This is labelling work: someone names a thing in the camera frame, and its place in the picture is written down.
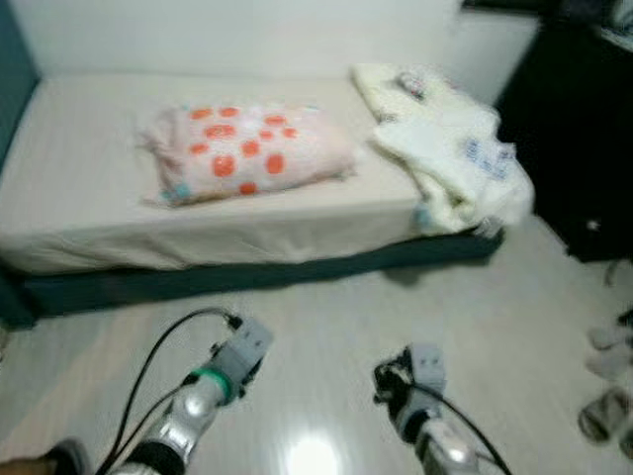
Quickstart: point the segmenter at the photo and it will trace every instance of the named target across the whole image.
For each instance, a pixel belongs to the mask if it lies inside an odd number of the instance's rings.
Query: black cabinet
[[[501,95],[536,212],[582,261],[633,255],[633,52],[595,29],[545,24]]]

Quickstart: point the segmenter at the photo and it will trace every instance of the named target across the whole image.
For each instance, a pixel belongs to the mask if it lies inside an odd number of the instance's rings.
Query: mattress
[[[356,174],[180,209],[144,204],[139,117],[173,104],[320,107],[358,143]],[[0,177],[0,259],[31,274],[304,262],[414,238],[419,194],[366,140],[375,120],[345,80],[59,75],[36,90]]]

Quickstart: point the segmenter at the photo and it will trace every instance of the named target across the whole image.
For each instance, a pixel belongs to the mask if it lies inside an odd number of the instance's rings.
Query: bed
[[[486,259],[502,235],[419,237],[419,192],[366,144],[375,126],[349,80],[269,81],[75,74],[33,68],[4,130],[0,319],[38,317],[332,278],[392,266]],[[3,78],[0,95],[15,97]],[[326,110],[359,144],[356,174],[181,209],[147,206],[153,166],[136,146],[161,105],[279,102]]]

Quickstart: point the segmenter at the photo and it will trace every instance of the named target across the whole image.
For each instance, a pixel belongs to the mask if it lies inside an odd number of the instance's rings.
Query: white tile floor
[[[621,265],[612,288],[604,269],[567,257],[532,218],[489,266],[373,272],[45,321],[13,336],[0,367],[0,458],[74,435],[99,460],[156,337],[188,311],[220,304],[260,319],[276,340],[247,398],[202,440],[192,474],[422,473],[372,404],[371,372],[410,341],[434,341],[445,351],[447,395],[515,474],[630,475],[615,441],[591,446],[576,427],[578,409],[605,387],[584,369],[585,332],[633,303],[633,268]],[[212,319],[182,329],[149,371],[133,419],[225,335]]]

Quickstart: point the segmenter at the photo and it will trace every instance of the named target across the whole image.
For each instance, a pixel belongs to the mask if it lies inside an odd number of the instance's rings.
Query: pillowcase
[[[284,190],[350,171],[353,143],[314,107],[163,110],[142,133],[160,196],[178,206]]]

